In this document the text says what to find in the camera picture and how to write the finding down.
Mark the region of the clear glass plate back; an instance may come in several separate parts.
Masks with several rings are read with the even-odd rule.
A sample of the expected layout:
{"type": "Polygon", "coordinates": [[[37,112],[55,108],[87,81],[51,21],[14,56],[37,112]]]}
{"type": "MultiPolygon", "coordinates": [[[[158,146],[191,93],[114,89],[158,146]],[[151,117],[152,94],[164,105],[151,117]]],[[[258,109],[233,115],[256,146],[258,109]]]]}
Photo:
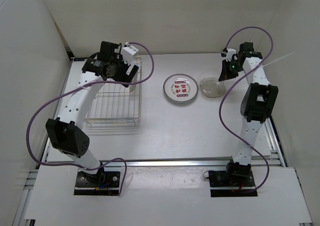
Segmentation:
{"type": "Polygon", "coordinates": [[[217,69],[211,68],[206,71],[203,71],[198,78],[198,86],[200,87],[200,82],[203,80],[219,82],[219,76],[220,76],[220,72],[217,69]]]}

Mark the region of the clear glass plate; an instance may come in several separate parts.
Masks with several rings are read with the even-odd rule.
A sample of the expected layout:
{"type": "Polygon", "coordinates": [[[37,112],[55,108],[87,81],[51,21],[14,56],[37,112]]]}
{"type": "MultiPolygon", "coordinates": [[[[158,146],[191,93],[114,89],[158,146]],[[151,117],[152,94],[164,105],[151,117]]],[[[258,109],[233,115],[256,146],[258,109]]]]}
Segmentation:
{"type": "Polygon", "coordinates": [[[219,82],[219,76],[220,76],[220,72],[217,69],[211,68],[206,71],[203,71],[198,78],[198,86],[200,87],[200,82],[203,80],[219,82]]]}
{"type": "Polygon", "coordinates": [[[199,88],[205,97],[211,99],[222,97],[226,93],[225,85],[222,82],[203,80],[200,82],[199,88]]]}

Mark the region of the green rim dotted plate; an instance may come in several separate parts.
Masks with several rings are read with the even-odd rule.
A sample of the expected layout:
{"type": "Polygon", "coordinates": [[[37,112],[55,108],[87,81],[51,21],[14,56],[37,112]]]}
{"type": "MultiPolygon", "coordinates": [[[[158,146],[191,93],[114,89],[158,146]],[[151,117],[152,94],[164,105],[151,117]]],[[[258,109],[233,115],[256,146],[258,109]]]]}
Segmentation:
{"type": "Polygon", "coordinates": [[[164,81],[162,88],[166,98],[177,104],[192,102],[199,92],[196,80],[186,74],[173,74],[169,76],[164,81]]]}

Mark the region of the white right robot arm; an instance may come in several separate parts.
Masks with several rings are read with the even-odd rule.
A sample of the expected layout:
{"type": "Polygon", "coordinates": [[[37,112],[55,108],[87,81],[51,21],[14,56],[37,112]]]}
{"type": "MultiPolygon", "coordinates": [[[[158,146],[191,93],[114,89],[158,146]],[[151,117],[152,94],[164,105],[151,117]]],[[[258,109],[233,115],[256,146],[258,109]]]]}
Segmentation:
{"type": "Polygon", "coordinates": [[[242,43],[238,52],[231,48],[224,49],[224,52],[226,56],[222,61],[218,80],[222,82],[234,79],[243,71],[248,83],[248,89],[240,105],[240,140],[231,156],[231,163],[249,166],[257,134],[262,124],[271,116],[279,89],[267,79],[261,66],[263,56],[254,50],[253,43],[242,43]]]}

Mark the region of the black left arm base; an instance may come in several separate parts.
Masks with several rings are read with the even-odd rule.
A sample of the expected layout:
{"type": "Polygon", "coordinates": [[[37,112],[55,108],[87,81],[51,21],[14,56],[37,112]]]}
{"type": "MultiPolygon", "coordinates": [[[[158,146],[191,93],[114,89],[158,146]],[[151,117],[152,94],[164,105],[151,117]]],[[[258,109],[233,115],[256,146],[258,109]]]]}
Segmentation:
{"type": "Polygon", "coordinates": [[[97,174],[78,171],[75,179],[74,195],[118,196],[121,172],[99,169],[97,174]]]}

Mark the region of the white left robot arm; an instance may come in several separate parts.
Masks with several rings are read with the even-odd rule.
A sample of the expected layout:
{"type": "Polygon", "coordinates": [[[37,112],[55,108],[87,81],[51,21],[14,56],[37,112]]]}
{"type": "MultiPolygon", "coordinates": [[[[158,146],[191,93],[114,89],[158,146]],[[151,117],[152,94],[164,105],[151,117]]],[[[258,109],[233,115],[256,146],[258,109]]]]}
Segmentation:
{"type": "Polygon", "coordinates": [[[131,63],[138,53],[130,43],[122,46],[103,41],[100,51],[86,59],[78,86],[65,108],[45,125],[52,147],[88,173],[87,179],[94,186],[103,184],[105,174],[99,170],[101,162],[89,150],[90,139],[83,132],[85,117],[104,83],[128,87],[133,82],[139,68],[131,63]]]}

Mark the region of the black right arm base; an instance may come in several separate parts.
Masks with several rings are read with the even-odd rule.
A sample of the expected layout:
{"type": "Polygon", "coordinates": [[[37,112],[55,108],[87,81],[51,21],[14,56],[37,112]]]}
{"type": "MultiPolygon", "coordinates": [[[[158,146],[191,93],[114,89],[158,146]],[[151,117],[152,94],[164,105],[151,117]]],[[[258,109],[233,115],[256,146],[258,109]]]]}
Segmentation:
{"type": "Polygon", "coordinates": [[[226,165],[225,170],[207,170],[202,174],[210,185],[211,197],[256,197],[252,167],[240,165],[232,160],[226,165]]]}

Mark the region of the blue label sticker left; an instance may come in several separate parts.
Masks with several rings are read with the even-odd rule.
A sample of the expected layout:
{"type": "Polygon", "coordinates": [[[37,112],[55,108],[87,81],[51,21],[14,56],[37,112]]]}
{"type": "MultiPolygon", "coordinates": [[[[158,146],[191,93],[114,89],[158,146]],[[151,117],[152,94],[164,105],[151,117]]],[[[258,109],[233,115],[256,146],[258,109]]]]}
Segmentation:
{"type": "Polygon", "coordinates": [[[74,62],[78,62],[78,61],[86,61],[88,58],[73,58],[74,62]]]}

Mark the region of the aluminium mounting rail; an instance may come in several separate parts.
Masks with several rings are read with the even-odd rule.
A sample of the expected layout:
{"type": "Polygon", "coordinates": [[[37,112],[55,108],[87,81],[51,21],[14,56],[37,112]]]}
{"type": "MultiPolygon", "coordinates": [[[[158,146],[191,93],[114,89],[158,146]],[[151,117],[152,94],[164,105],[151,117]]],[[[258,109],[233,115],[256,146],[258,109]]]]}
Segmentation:
{"type": "Polygon", "coordinates": [[[122,160],[115,158],[104,162],[102,165],[97,167],[81,166],[75,162],[38,162],[43,166],[75,166],[78,168],[85,168],[88,170],[97,170],[101,167],[112,167],[112,166],[126,166],[126,167],[165,167],[165,166],[209,166],[209,167],[225,167],[228,163],[228,159],[202,159],[202,160],[122,160]]]}

